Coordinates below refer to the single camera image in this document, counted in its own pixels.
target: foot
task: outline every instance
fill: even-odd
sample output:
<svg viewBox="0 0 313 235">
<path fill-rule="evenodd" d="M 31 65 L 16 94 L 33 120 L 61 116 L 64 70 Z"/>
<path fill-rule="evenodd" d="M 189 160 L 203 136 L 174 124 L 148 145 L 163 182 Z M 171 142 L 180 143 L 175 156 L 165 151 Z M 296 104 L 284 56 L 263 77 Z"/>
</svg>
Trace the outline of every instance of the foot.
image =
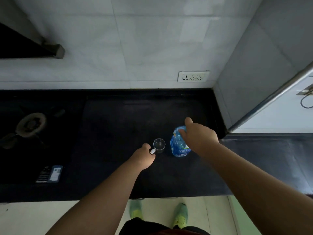
<svg viewBox="0 0 313 235">
<path fill-rule="evenodd" d="M 188 222 L 188 209 L 187 209 L 187 205 L 180 203 L 177 205 L 176 210 L 175 210 L 175 219 L 174 219 L 174 225 L 173 227 L 175 227 L 176 225 L 182 229 L 184 227 L 187 226 L 187 222 Z"/>
<path fill-rule="evenodd" d="M 138 217 L 143 220 L 141 200 L 131 200 L 131 204 L 129 206 L 129 214 L 131 216 L 131 219 Z"/>
</svg>

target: green sneaker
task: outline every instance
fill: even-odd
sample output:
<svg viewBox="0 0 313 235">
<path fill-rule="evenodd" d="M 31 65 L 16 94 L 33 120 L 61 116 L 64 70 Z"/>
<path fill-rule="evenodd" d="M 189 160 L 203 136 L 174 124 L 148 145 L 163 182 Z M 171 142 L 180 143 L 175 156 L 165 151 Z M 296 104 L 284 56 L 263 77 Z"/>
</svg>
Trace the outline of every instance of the green sneaker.
<svg viewBox="0 0 313 235">
<path fill-rule="evenodd" d="M 131 200 L 131 204 L 129 206 L 129 214 L 131 216 L 131 219 L 138 217 L 143 220 L 141 200 Z"/>
<path fill-rule="evenodd" d="M 175 209 L 175 219 L 174 219 L 174 225 L 176 225 L 182 229 L 187 226 L 188 222 L 188 209 L 187 205 L 183 203 L 179 203 Z"/>
</svg>

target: cable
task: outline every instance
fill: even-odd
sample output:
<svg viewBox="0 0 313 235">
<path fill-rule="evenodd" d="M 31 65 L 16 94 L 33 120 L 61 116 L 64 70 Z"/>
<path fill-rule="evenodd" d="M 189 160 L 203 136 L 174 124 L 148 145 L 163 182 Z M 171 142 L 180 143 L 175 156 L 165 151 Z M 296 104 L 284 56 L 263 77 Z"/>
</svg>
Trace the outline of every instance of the cable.
<svg viewBox="0 0 313 235">
<path fill-rule="evenodd" d="M 301 99 L 300 105 L 301 105 L 303 108 L 306 108 L 306 109 L 311 109 L 311 108 L 313 108 L 313 106 L 306 107 L 306 106 L 304 106 L 303 103 L 302 103 L 302 101 L 303 101 L 306 97 L 308 97 L 309 95 L 311 95 L 312 93 L 313 93 L 313 90 L 309 90 L 309 91 L 305 94 L 306 96 Z"/>
</svg>

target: finger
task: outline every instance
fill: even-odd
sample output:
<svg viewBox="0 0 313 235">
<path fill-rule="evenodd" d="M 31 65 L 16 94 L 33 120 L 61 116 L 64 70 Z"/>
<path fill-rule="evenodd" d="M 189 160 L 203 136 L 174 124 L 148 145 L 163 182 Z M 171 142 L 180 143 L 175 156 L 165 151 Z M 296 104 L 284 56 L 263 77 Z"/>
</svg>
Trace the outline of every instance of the finger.
<svg viewBox="0 0 313 235">
<path fill-rule="evenodd" d="M 193 123 L 193 120 L 192 120 L 191 118 L 187 117 L 187 118 L 185 119 L 185 125 L 186 125 L 186 126 L 189 125 L 189 124 L 192 124 L 192 123 Z"/>
<path fill-rule="evenodd" d="M 146 149 L 150 149 L 151 146 L 149 144 L 147 144 L 146 142 L 142 145 L 143 148 L 146 148 Z"/>
<path fill-rule="evenodd" d="M 182 139 L 185 140 L 185 138 L 187 136 L 185 130 L 179 129 L 178 131 L 179 131 L 180 135 L 182 136 Z"/>
</svg>

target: white floor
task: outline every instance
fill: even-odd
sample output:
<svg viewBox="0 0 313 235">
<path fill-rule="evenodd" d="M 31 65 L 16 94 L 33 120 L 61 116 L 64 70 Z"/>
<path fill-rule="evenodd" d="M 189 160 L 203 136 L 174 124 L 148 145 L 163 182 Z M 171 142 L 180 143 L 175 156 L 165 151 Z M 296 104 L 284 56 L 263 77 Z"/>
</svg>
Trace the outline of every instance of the white floor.
<svg viewBox="0 0 313 235">
<path fill-rule="evenodd" d="M 144 199 L 144 220 L 172 226 L 174 209 L 179 202 L 188 207 L 188 225 L 212 235 L 237 235 L 227 196 Z M 77 201 L 26 202 L 0 205 L 1 235 L 44 235 Z M 130 219 L 128 205 L 116 234 Z"/>
</svg>

